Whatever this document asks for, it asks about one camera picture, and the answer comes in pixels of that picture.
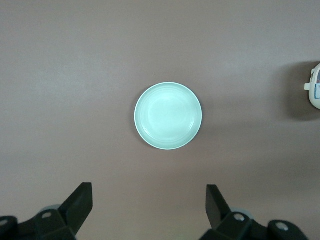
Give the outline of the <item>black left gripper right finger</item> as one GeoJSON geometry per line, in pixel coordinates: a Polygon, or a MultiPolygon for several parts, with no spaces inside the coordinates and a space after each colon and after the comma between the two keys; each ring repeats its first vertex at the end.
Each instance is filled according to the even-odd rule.
{"type": "Polygon", "coordinates": [[[272,220],[267,226],[247,214],[232,211],[217,185],[206,186],[205,210],[211,225],[202,240],[305,240],[307,236],[295,224],[272,220]]]}

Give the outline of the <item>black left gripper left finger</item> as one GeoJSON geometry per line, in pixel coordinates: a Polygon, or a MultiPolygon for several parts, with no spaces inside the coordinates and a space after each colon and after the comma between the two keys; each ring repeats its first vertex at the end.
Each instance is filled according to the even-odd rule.
{"type": "Polygon", "coordinates": [[[15,216],[0,217],[2,240],[75,240],[93,209],[93,187],[90,182],[78,188],[58,207],[40,211],[19,223],[15,216]]]}

